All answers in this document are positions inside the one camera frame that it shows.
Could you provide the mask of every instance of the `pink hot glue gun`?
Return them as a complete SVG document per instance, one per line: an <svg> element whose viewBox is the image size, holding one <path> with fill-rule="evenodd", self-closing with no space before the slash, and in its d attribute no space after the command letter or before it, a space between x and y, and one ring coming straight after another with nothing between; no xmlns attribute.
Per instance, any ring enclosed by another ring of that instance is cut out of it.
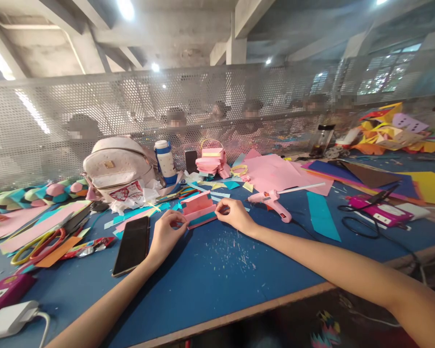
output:
<svg viewBox="0 0 435 348"><path fill-rule="evenodd" d="M277 192L276 190L270 190L269 193L268 192L255 193L254 195L248 197L248 201L250 203L264 203L265 205L270 206L271 208L273 208L275 211L278 212L283 222L289 223L291 221L291 214L277 201L280 198L280 194L299 191L303 189L315 188L323 185L325 185L325 183L301 186L292 189L290 188L280 192Z"/></svg>
<svg viewBox="0 0 435 348"><path fill-rule="evenodd" d="M264 203L277 211L282 218L283 222L289 223L291 221L291 214L277 201L280 195L276 190L268 192L255 193L248 197L250 203Z"/></svg>

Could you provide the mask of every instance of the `charger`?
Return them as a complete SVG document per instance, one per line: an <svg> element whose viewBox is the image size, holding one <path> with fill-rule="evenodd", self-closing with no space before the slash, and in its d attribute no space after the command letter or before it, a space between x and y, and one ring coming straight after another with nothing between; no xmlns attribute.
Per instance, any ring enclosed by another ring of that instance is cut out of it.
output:
<svg viewBox="0 0 435 348"><path fill-rule="evenodd" d="M28 301L2 308L0 310L0 338L17 334L27 322L37 316L44 318L46 321L40 343L40 348L43 348L50 326L50 316L39 312L39 303L37 301Z"/></svg>

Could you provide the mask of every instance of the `smartphone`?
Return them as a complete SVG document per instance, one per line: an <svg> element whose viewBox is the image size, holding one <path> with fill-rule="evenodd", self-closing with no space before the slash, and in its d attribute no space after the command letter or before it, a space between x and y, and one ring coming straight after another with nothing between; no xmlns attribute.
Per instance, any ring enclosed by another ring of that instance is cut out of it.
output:
<svg viewBox="0 0 435 348"><path fill-rule="evenodd" d="M112 276L116 278L129 273L145 260L148 254L149 242L149 217L141 217L128 222L121 239Z"/></svg>
<svg viewBox="0 0 435 348"><path fill-rule="evenodd" d="M189 173L198 173L196 160L198 154L196 151L186 151L185 152L185 167Z"/></svg>

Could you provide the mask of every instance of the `table edge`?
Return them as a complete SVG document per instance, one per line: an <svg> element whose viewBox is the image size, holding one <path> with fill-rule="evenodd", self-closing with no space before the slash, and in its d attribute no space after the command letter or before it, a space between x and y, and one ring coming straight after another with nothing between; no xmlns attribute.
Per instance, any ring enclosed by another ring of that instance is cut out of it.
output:
<svg viewBox="0 0 435 348"><path fill-rule="evenodd" d="M426 248L424 250L416 252L416 255L424 261L425 259L435 257L435 246L431 246L429 248ZM400 268L404 267L412 262L412 256L406 255L397 259L393 259L390 261L385 262L385 264L392 268ZM337 288L332 283L324 282L282 297L278 297L276 299L263 302L261 304L254 305L252 307L248 307L242 310L239 310L237 312L233 312L227 315L224 315L219 318L215 318L209 321L205 321L203 323L190 326L188 328L169 333L164 336L160 336L157 338L153 338L149 341L145 341L133 346L130 346L129 348L153 348L157 346L161 346L164 344L176 342L179 340L183 340L185 338L194 336L196 334L201 334L205 331L209 331L212 329L217 329L221 326L228 325L230 323L251 317L255 314L259 314L262 312L266 312L271 309L275 309L277 307L281 307L283 305L287 305L292 302L299 301L306 297L312 297L318 294L321 294L323 292L332 290Z"/></svg>

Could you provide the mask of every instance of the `backpack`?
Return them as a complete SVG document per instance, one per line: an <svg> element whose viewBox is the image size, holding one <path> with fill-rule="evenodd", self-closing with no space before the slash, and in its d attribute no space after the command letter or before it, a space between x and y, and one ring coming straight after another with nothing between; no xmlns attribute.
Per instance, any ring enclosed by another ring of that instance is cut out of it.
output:
<svg viewBox="0 0 435 348"><path fill-rule="evenodd" d="M156 180L147 150L131 138L113 137L97 141L83 166L93 187L107 202L114 201L109 192L134 180L141 179L145 184Z"/></svg>

